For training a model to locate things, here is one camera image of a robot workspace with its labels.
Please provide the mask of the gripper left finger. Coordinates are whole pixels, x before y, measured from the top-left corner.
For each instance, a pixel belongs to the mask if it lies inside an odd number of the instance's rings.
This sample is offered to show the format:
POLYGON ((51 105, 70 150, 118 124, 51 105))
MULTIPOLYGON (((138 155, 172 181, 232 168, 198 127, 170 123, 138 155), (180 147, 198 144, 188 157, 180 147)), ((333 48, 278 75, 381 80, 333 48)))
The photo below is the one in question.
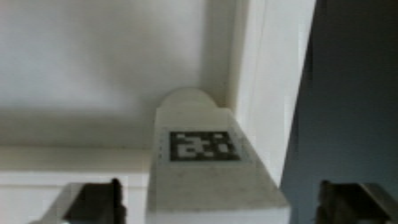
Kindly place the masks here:
POLYGON ((108 182, 69 183, 37 221, 28 224, 125 224, 122 184, 108 182))

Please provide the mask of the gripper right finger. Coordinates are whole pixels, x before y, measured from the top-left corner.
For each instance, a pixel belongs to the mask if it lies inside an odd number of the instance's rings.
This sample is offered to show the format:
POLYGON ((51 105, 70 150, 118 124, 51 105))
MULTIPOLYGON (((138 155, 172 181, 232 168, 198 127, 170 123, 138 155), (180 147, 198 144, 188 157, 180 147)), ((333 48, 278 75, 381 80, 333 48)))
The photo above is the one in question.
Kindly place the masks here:
POLYGON ((398 224, 398 201, 374 183, 319 183, 314 224, 398 224))

